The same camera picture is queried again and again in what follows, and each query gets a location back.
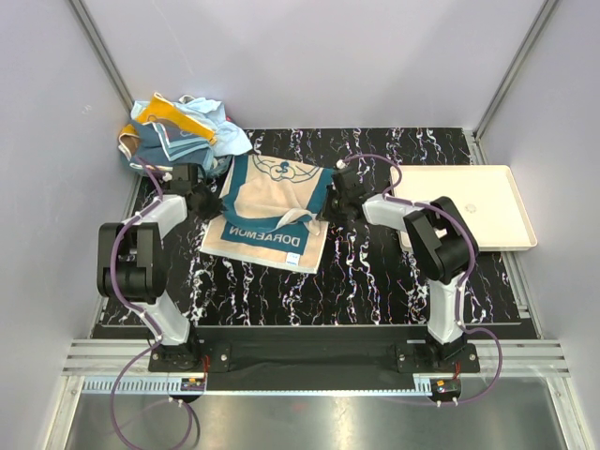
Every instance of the metal floor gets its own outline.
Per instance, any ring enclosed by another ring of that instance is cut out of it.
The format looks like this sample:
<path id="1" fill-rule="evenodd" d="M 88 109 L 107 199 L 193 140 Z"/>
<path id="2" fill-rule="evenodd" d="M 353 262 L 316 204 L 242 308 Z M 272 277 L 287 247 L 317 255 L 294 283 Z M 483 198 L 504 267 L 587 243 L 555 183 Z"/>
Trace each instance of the metal floor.
<path id="1" fill-rule="evenodd" d="M 484 388 L 466 380 L 463 396 Z M 171 448 L 184 435 L 187 415 L 174 405 L 140 411 L 158 396 L 119 396 L 124 434 L 144 449 Z M 182 448 L 203 450 L 565 449 L 543 380 L 501 379 L 487 397 L 457 408 L 402 405 L 389 397 L 218 397 L 192 403 L 202 426 Z M 83 394 L 67 449 L 123 448 L 112 432 L 109 396 Z"/>

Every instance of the light blue cloth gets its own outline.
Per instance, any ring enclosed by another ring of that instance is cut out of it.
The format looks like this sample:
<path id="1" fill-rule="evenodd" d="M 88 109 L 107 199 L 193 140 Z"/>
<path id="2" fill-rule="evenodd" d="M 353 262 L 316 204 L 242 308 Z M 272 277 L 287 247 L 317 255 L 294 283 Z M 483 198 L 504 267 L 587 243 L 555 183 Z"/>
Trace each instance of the light blue cloth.
<path id="1" fill-rule="evenodd" d="M 175 108 L 215 131 L 217 142 L 211 146 L 215 157 L 242 155 L 252 149 L 244 130 L 227 120 L 222 102 L 192 96 L 183 96 L 180 101 L 185 103 L 174 102 Z M 131 118 L 138 117 L 149 104 L 149 101 L 136 101 L 131 109 Z"/>

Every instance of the yellow cloth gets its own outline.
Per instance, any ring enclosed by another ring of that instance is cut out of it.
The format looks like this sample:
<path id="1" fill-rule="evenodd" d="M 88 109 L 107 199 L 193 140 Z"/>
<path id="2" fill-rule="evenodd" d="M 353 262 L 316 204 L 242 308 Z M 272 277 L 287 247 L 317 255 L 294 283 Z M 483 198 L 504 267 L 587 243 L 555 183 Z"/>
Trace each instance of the yellow cloth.
<path id="1" fill-rule="evenodd" d="M 217 141 L 213 129 L 204 126 L 197 120 L 180 112 L 175 105 L 158 92 L 155 92 L 152 96 L 152 100 L 150 100 L 150 104 L 135 118 L 135 120 L 136 122 L 145 124 L 146 122 L 156 120 L 156 118 L 170 120 L 184 131 L 202 136 L 208 140 L 211 145 L 215 144 Z M 126 156 L 131 159 L 131 157 L 135 155 L 138 145 L 140 144 L 140 137 L 134 126 L 128 124 L 121 129 L 121 132 L 119 133 L 119 143 L 121 144 L 119 146 L 120 150 L 126 153 Z"/>

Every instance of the black marble surface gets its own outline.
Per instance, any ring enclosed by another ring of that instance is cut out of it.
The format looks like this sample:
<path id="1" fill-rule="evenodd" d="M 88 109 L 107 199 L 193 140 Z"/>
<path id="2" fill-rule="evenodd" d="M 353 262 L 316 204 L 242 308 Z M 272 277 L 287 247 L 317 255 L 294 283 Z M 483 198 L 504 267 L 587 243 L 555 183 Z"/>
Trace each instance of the black marble surface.
<path id="1" fill-rule="evenodd" d="M 269 129 L 247 132 L 265 155 L 334 167 L 348 155 L 376 153 L 402 164 L 470 164 L 459 128 Z M 366 184 L 389 184 L 389 166 L 355 162 Z M 224 177 L 212 183 L 218 191 Z M 136 208 L 152 198 L 142 180 Z M 330 225 L 319 273 L 298 274 L 203 254 L 206 223 L 190 217 L 164 240 L 170 255 L 167 290 L 196 324 L 323 325 L 423 323 L 428 288 L 398 235 L 357 222 Z M 518 322 L 518 309 L 500 253 L 483 253 L 467 285 L 465 321 Z M 141 324 L 109 301 L 103 325 Z"/>

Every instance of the cloth pile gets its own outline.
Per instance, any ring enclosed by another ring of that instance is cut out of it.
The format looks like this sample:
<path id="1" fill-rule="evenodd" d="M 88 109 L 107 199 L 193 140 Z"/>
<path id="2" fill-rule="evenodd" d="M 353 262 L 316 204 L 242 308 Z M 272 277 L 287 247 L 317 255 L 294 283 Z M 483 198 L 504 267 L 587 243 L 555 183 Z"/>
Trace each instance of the cloth pile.
<path id="1" fill-rule="evenodd" d="M 197 164 L 209 178 L 225 173 L 232 156 L 252 148 L 220 101 L 183 96 L 170 102 L 159 93 L 150 101 L 135 102 L 118 142 L 124 161 L 138 173 L 144 174 L 140 158 L 164 172 L 174 164 Z"/>
<path id="2" fill-rule="evenodd" d="M 200 251 L 316 274 L 328 226 L 316 216 L 331 175 L 277 157 L 235 157 L 221 191 L 225 211 L 210 222 Z"/>

